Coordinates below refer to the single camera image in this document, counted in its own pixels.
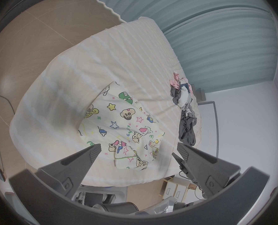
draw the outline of striped bed sheet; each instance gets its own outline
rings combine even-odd
[[[93,35],[55,57],[30,86],[10,124],[17,150],[34,168],[45,166],[85,147],[78,129],[88,106],[112,81],[139,100],[165,131],[158,159],[143,171],[116,169],[102,151],[82,184],[116,186],[151,182],[179,172],[171,159],[177,152],[181,110],[170,96],[173,71],[182,67],[157,24],[149,18],[123,23]],[[197,147],[201,117],[192,107]]]

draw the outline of mattress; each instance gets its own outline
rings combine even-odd
[[[17,150],[34,168],[69,156],[88,145],[79,126],[89,105],[112,81],[139,100],[165,131],[158,159],[147,169],[119,170],[102,151],[82,184],[124,187],[158,180],[179,172],[177,152],[181,110],[172,102],[169,80],[184,77],[167,39],[149,18],[123,23],[93,35],[55,57],[23,96],[10,124]],[[201,142],[201,117],[194,127]]]

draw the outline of cabinet door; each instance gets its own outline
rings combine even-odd
[[[186,186],[178,184],[175,195],[174,195],[174,197],[177,199],[178,202],[182,201],[185,191],[186,191]]]
[[[168,181],[164,195],[163,195],[163,199],[173,196],[175,193],[176,186],[177,185],[175,183]]]

